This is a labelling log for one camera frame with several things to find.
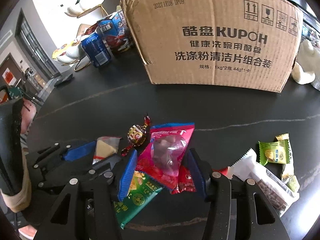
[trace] white wrapper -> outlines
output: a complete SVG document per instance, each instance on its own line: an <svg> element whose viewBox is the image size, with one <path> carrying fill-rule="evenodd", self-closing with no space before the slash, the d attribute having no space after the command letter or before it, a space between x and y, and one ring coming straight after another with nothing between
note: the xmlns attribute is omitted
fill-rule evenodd
<svg viewBox="0 0 320 240"><path fill-rule="evenodd" d="M280 217L293 202L299 199L299 193L294 193L267 168L256 162L257 154L250 149L231 169L242 181L254 179L270 203L280 210Z"/></svg>

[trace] blue gripper pad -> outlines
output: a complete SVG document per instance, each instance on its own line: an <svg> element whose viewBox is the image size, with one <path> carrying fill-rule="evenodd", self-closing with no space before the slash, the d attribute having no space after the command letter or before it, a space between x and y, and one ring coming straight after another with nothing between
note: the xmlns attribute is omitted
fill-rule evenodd
<svg viewBox="0 0 320 240"><path fill-rule="evenodd" d="M97 141L93 141L87 144L84 144L78 148L68 150L67 154L64 155L63 159L65 161L74 161L80 159L83 156L86 156L89 153L95 151L97 145Z"/></svg>
<svg viewBox="0 0 320 240"><path fill-rule="evenodd" d="M190 150L185 153L185 158L187 159L187 167L190 171L193 184L196 187L197 193L203 198L207 198L207 194L205 191L205 180L202 176L202 173L198 167L197 161L193 157Z"/></svg>
<svg viewBox="0 0 320 240"><path fill-rule="evenodd" d="M131 180L137 166L137 161L138 152L137 150L134 150L119 181L119 192L117 196L120 202L122 202L123 199L128 195Z"/></svg>

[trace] date code print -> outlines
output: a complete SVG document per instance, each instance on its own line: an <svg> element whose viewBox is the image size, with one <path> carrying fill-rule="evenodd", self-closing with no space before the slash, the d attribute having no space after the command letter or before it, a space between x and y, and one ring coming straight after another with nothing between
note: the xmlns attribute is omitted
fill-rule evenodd
<svg viewBox="0 0 320 240"><path fill-rule="evenodd" d="M155 9L159 9L159 8L179 5L179 4L184 4L184 0L168 0L168 1L157 2L157 3L154 3L153 5Z"/></svg>

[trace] red snack bag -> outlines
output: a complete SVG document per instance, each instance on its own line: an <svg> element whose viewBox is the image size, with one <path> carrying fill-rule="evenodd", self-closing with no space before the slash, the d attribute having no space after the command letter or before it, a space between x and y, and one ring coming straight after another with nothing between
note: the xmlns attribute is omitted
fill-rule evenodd
<svg viewBox="0 0 320 240"><path fill-rule="evenodd" d="M179 169L178 184L171 191L171 194L181 193L182 191L196 192L190 171L183 165Z"/></svg>
<svg viewBox="0 0 320 240"><path fill-rule="evenodd" d="M167 123L151 127L150 143L138 157L136 170L174 189L194 129L194 123Z"/></svg>

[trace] window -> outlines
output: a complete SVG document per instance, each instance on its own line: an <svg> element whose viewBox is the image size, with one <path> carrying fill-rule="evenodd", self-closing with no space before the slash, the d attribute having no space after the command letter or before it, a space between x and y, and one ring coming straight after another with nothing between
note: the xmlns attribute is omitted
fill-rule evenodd
<svg viewBox="0 0 320 240"><path fill-rule="evenodd" d="M33 34L22 11L20 11L18 17L16 37L26 50L27 54L31 57L32 61L35 62L40 71L48 79L60 75L59 71L44 52L35 35Z"/></svg>

